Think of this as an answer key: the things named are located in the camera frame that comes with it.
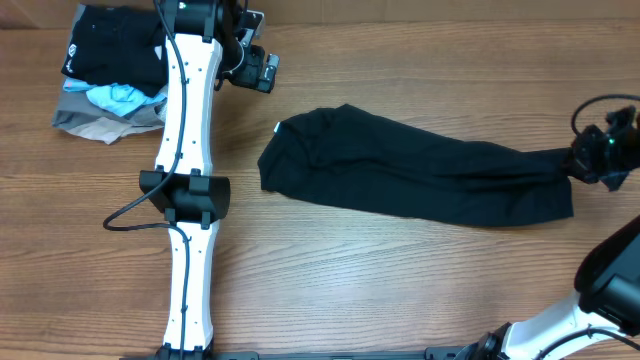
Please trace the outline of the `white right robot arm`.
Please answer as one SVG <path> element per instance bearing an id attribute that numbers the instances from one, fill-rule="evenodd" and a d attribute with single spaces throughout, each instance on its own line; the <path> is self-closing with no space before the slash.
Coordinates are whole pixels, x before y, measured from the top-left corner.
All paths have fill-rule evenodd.
<path id="1" fill-rule="evenodd" d="M 620 188 L 639 167 L 639 112 L 627 106 L 606 115 L 608 128 L 576 134 L 571 165 L 586 183 Z M 476 345 L 471 359 L 562 359 L 615 339 L 638 349 L 639 219 L 616 231 L 583 260 L 574 290 L 526 321 L 507 323 Z"/>

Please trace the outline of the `black t-shirt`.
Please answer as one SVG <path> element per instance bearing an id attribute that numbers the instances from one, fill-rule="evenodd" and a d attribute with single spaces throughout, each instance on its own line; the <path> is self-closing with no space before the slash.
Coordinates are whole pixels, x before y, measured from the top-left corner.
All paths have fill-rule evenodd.
<path id="1" fill-rule="evenodd" d="M 441 136 L 345 104 L 277 124 L 261 187 L 320 205 L 479 227 L 570 218 L 565 149 Z"/>

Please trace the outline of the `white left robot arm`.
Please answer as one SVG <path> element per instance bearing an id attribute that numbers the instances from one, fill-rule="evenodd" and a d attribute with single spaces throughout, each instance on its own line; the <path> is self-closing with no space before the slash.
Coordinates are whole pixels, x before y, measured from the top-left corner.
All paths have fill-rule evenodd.
<path id="1" fill-rule="evenodd" d="M 272 91 L 279 58 L 254 45 L 264 15 L 239 1 L 166 1 L 167 103 L 163 140 L 139 186 L 164 215 L 171 252 L 170 310 L 157 359 L 210 359 L 213 250 L 230 205 L 214 173 L 213 98 L 224 82 Z"/>

